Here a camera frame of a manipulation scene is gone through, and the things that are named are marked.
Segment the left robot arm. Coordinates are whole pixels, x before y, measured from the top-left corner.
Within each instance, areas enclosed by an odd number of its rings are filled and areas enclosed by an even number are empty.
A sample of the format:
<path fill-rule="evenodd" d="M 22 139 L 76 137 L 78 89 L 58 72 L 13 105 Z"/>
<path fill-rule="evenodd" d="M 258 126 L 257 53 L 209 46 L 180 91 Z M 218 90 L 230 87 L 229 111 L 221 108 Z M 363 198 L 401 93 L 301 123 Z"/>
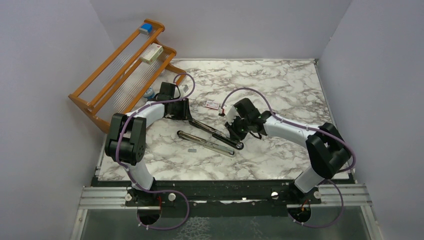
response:
<path fill-rule="evenodd" d="M 190 121 L 192 116 L 189 100 L 175 97 L 179 87 L 175 83 L 162 82 L 159 93 L 139 110 L 112 116 L 104 152 L 128 173 L 132 187 L 138 192 L 138 199 L 144 205 L 157 200 L 156 180 L 149 173 L 143 160 L 147 149 L 147 128 L 155 121 L 168 118 Z"/>

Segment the black stapler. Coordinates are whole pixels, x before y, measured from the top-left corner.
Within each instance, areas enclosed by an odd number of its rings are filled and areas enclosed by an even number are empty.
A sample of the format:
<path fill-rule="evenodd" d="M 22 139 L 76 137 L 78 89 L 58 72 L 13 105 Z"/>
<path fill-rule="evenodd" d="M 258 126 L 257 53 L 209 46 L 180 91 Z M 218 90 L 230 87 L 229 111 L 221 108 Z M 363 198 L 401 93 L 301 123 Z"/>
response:
<path fill-rule="evenodd" d="M 222 131 L 217 130 L 207 124 L 204 124 L 196 119 L 192 119 L 188 121 L 190 125 L 206 131 L 212 135 L 215 139 L 225 143 L 226 145 L 229 145 L 237 150 L 242 150 L 244 148 L 244 144 L 241 141 L 238 140 L 232 140 L 229 137 L 227 137 Z"/>

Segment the red white staple box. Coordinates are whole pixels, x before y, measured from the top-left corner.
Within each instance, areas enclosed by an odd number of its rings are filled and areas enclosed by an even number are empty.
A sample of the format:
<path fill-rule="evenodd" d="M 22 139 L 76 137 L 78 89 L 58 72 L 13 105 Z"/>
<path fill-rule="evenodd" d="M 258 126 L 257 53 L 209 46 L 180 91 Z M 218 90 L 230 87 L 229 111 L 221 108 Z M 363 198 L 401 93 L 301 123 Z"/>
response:
<path fill-rule="evenodd" d="M 214 102 L 214 101 L 210 101 L 210 100 L 207 100 L 204 106 L 208 109 L 213 109 L 213 110 L 219 110 L 219 108 L 220 108 L 219 103 Z"/>

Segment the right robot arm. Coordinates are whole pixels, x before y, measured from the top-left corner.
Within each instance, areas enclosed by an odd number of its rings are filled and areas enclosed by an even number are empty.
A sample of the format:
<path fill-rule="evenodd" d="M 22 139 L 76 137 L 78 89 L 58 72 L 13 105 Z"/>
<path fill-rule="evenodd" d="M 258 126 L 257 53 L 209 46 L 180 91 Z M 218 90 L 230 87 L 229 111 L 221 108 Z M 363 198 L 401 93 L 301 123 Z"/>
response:
<path fill-rule="evenodd" d="M 296 204 L 306 200 L 316 185 L 332 179 L 352 157 L 339 131 L 329 122 L 307 126 L 284 120 L 270 110 L 259 112 L 249 98 L 222 107 L 219 114 L 225 117 L 225 127 L 232 140 L 242 141 L 247 134 L 257 134 L 259 139 L 278 137 L 307 150 L 310 165 L 288 190 L 289 199 Z"/>

